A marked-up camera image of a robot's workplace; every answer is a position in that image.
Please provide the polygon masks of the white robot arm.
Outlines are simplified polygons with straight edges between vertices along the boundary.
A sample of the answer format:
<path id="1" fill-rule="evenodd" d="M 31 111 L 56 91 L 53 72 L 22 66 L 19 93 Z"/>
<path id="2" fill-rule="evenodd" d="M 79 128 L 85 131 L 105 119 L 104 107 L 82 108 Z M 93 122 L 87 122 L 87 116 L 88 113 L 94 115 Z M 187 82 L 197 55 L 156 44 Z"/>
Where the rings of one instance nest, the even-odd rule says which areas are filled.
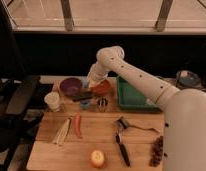
<path id="1" fill-rule="evenodd" d="M 117 73 L 164 112 L 163 171 L 206 171 L 206 93 L 180 90 L 124 61 L 120 46 L 97 51 L 88 74 L 93 85 Z"/>

